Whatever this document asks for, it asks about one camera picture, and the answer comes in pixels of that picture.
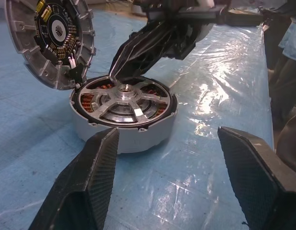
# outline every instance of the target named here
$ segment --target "black circuit board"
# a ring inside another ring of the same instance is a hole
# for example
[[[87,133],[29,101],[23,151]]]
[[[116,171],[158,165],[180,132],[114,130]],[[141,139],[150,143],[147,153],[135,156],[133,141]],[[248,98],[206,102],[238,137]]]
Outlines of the black circuit board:
[[[68,58],[79,48],[77,13],[69,0],[39,0],[35,41],[54,65],[69,65]]]

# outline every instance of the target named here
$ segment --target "capacitor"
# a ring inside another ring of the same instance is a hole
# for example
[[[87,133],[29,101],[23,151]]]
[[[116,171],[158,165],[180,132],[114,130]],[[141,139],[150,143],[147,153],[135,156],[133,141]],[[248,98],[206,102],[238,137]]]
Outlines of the capacitor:
[[[52,9],[50,6],[47,6],[47,8],[44,10],[42,14],[42,19],[44,20],[45,23],[48,21],[51,14],[52,14]]]
[[[45,5],[45,0],[40,0],[38,2],[37,7],[36,7],[36,11],[38,14],[43,9],[44,5]]]

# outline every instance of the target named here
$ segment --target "clear plastic wrap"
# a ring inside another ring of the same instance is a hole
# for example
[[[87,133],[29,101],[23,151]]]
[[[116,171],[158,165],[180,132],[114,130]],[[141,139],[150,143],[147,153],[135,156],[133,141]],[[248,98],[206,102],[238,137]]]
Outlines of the clear plastic wrap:
[[[107,73],[119,46],[145,24],[102,11],[93,22],[97,56],[88,77]],[[27,229],[83,142],[72,127],[69,92],[31,76],[0,21],[3,50],[0,230]],[[179,111],[169,140],[118,157],[104,229],[247,230],[217,128],[241,129],[273,144],[262,29],[214,26],[184,61],[163,58],[145,76],[171,87]]]

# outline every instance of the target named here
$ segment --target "blue clothing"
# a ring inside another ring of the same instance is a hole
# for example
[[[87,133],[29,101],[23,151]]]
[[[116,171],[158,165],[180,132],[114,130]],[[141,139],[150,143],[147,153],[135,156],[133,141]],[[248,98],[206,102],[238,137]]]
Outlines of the blue clothing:
[[[296,24],[291,23],[279,47],[283,48],[283,55],[296,61]]]

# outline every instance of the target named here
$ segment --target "black plastic bracket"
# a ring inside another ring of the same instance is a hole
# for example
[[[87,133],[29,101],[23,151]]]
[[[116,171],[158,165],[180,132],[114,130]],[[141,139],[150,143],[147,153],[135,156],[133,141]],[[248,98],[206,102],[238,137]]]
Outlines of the black plastic bracket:
[[[82,73],[84,66],[82,63],[78,64],[75,68],[70,69],[67,73],[70,79],[75,80],[76,83],[83,84]]]
[[[251,230],[296,230],[296,173],[267,143],[220,127],[231,185]]]
[[[29,230],[102,230],[110,203],[119,131],[97,133],[61,172]]]

